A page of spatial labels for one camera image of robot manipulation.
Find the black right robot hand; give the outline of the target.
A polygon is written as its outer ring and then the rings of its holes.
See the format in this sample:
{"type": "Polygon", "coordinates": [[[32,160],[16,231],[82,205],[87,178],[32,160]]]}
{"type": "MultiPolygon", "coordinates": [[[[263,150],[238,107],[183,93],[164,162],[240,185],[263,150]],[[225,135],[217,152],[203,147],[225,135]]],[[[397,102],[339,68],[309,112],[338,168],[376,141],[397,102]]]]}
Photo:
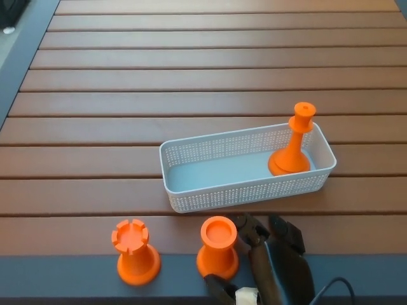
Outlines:
{"type": "Polygon", "coordinates": [[[231,282],[239,269],[238,239],[249,246],[249,265],[258,290],[255,304],[310,304],[315,297],[301,230],[282,217],[271,214],[264,226],[249,213],[213,216],[202,224],[200,237],[198,272],[209,293],[222,304],[238,302],[239,287],[231,282]]]}

